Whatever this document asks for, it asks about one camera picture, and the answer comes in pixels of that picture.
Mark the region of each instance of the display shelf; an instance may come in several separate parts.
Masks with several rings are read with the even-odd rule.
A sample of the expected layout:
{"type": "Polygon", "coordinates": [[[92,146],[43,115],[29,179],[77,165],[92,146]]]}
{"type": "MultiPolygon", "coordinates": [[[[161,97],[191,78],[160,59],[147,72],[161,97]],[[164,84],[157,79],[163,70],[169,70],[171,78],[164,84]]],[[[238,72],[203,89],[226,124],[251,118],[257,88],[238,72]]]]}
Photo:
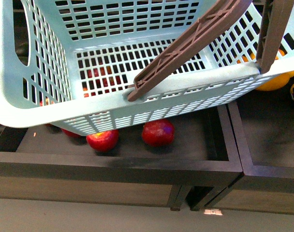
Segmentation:
{"type": "Polygon", "coordinates": [[[119,196],[134,194],[133,199],[144,191],[150,197],[159,194],[163,199],[165,195],[165,203],[141,204],[178,210],[192,186],[223,189],[240,175],[241,165],[225,106],[172,117],[170,121],[176,128],[171,145],[146,145],[141,138],[141,124],[120,129],[119,143],[109,153],[97,153],[84,137],[70,138],[55,127],[5,128],[0,135],[0,198],[139,204],[138,200],[116,201],[112,197],[102,201],[79,191],[73,195],[67,191],[77,185],[85,186],[91,194],[91,189],[107,183],[103,188],[114,196],[114,184],[116,188],[125,184],[123,190],[113,192],[119,196]],[[45,194],[38,189],[41,185],[37,183],[41,182],[45,194]],[[141,191],[134,190],[140,185],[144,187],[141,191]],[[44,190],[47,188],[56,194],[44,190]]]}

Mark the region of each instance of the basket grid holes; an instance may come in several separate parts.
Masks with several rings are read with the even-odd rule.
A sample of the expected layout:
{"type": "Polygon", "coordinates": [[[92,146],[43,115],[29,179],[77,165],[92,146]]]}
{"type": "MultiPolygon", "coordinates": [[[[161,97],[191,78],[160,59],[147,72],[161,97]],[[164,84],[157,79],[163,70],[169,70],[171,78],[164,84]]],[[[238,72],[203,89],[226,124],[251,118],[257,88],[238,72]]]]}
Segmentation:
{"type": "MultiPolygon", "coordinates": [[[[173,41],[174,39],[153,41],[77,53],[84,97],[127,89],[126,72],[143,69],[173,41]]],[[[172,74],[205,68],[200,55],[197,54],[172,74]]]]}
{"type": "MultiPolygon", "coordinates": [[[[251,60],[251,56],[256,54],[259,33],[260,28],[258,23],[253,21],[251,13],[247,11],[230,30],[219,36],[209,45],[218,66],[223,67],[230,64],[245,62],[241,58],[242,56],[245,56],[247,60],[251,60]]],[[[284,35],[284,40],[279,49],[281,49],[285,55],[289,51],[294,50],[294,39],[289,33],[284,35]]],[[[278,52],[277,56],[281,58],[282,54],[278,52]]]]}
{"type": "Polygon", "coordinates": [[[189,26],[195,20],[199,2],[142,0],[89,5],[84,0],[55,1],[73,41],[189,26]]]}
{"type": "Polygon", "coordinates": [[[68,101],[71,93],[65,50],[34,1],[23,4],[32,12],[38,69],[30,78],[22,78],[23,97],[37,105],[68,101]]]}

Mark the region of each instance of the shopping basket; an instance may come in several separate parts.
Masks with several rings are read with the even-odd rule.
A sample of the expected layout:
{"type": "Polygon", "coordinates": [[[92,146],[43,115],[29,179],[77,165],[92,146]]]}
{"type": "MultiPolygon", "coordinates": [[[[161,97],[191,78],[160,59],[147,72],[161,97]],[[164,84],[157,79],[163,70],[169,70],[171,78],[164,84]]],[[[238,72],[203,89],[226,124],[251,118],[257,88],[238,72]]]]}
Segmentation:
{"type": "Polygon", "coordinates": [[[251,4],[225,33],[139,99],[134,78],[216,1],[21,0],[29,63],[15,53],[13,2],[0,1],[0,123],[52,123],[87,135],[226,104],[294,70],[294,7],[285,56],[260,74],[251,60],[261,16],[251,4]]]}

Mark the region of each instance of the produce display bin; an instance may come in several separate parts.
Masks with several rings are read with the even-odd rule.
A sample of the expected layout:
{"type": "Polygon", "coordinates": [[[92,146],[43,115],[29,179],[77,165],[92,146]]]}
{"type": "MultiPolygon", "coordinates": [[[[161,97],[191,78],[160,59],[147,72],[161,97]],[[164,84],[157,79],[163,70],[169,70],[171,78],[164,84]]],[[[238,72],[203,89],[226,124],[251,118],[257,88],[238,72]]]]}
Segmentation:
{"type": "Polygon", "coordinates": [[[27,66],[15,53],[13,0],[0,1],[0,123],[53,123],[87,135],[226,104],[294,70],[294,8],[268,73],[251,60],[261,16],[251,5],[225,33],[134,102],[135,76],[215,0],[21,0],[27,66]]]}
{"type": "Polygon", "coordinates": [[[0,198],[148,205],[178,210],[193,186],[210,198],[242,172],[225,106],[171,118],[175,140],[151,148],[143,125],[120,129],[118,145],[96,153],[59,128],[6,127],[0,135],[0,198]]]}
{"type": "Polygon", "coordinates": [[[243,175],[209,208],[294,214],[293,83],[229,104],[243,175]]]}

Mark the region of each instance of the red fruit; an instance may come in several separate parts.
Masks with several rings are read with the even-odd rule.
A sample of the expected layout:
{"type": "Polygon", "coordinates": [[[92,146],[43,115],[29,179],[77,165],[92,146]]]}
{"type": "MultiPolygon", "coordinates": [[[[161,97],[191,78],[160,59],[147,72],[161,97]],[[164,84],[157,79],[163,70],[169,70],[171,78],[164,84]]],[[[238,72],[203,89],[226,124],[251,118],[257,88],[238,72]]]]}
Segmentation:
{"type": "Polygon", "coordinates": [[[99,152],[108,152],[113,149],[119,139],[118,130],[109,130],[97,134],[90,134],[86,136],[87,143],[99,152]]]}
{"type": "Polygon", "coordinates": [[[174,125],[169,120],[160,119],[145,123],[142,138],[150,146],[164,146],[173,142],[174,132],[174,125]]]}
{"type": "Polygon", "coordinates": [[[70,131],[68,131],[68,130],[66,130],[66,129],[62,129],[62,128],[61,128],[61,130],[62,130],[67,136],[69,136],[69,137],[72,137],[72,138],[80,138],[80,137],[81,137],[81,135],[79,135],[79,134],[75,134],[75,133],[70,132],[70,131]]]}
{"type": "MultiPolygon", "coordinates": [[[[88,78],[93,78],[91,70],[87,70],[87,75],[88,75],[88,78]]],[[[93,75],[94,75],[94,77],[99,76],[98,69],[93,69],[93,75]]]]}
{"type": "MultiPolygon", "coordinates": [[[[83,87],[83,91],[88,91],[88,88],[83,87]]],[[[87,97],[89,97],[89,94],[88,93],[84,93],[84,98],[87,98],[87,97]]]]}

